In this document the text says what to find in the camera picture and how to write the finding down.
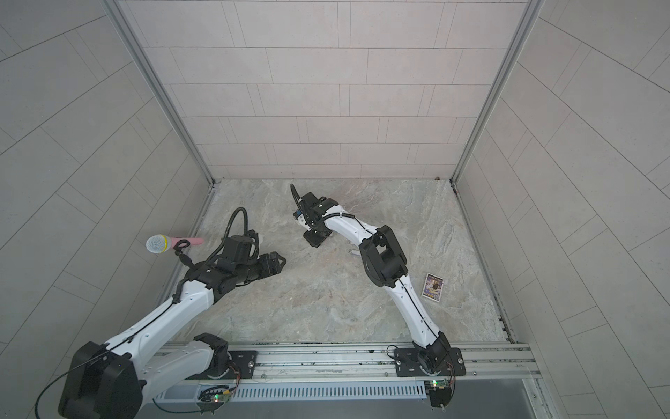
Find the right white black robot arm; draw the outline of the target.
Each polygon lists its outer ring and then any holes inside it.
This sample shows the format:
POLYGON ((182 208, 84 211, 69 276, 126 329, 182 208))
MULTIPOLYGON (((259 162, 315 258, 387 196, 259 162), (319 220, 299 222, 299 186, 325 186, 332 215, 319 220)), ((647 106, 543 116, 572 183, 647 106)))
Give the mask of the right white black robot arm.
POLYGON ((300 196, 294 185, 291 196, 297 206, 293 216, 306 228, 304 238, 310 246, 318 248, 337 232, 359 248, 368 279, 387 292, 406 322, 422 369, 436 375, 451 365, 451 345, 420 302, 394 231, 387 225, 360 221, 331 198, 318 198, 312 192, 300 196))

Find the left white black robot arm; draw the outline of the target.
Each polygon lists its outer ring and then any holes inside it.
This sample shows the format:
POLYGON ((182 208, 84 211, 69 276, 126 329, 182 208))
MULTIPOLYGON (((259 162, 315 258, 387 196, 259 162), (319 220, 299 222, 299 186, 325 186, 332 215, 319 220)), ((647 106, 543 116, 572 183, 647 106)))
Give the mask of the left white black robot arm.
POLYGON ((58 413, 64 418, 133 418, 158 394, 194 375, 240 377, 226 340, 201 333, 182 349, 156 360, 155 354, 192 319, 226 294, 282 272, 286 259, 262 254, 259 236, 249 227, 226 234, 219 246, 195 263, 185 249, 202 244, 194 237, 166 238, 188 270, 171 298, 126 331, 103 344, 88 342, 73 356, 64 380, 58 413))

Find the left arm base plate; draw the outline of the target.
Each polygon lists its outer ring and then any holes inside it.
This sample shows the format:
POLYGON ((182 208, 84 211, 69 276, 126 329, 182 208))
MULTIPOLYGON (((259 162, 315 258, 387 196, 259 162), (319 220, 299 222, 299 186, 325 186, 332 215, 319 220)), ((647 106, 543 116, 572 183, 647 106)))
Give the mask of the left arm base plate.
POLYGON ((251 379, 256 368, 256 351, 223 351, 214 354, 209 368, 203 372, 212 380, 233 380, 238 376, 245 380, 251 379))

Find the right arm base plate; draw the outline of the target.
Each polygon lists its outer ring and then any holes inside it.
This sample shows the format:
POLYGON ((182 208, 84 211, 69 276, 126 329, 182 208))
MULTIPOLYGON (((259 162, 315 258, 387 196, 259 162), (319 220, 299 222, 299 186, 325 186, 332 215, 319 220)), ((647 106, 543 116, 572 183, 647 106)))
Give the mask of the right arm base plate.
POLYGON ((387 355, 394 360, 396 375, 398 377, 447 377, 452 375, 459 377, 466 375, 466 368, 462 352, 457 347, 452 347, 446 361, 438 368, 436 373, 428 373, 419 362, 419 350, 416 348, 400 348, 391 345, 387 348, 387 355))

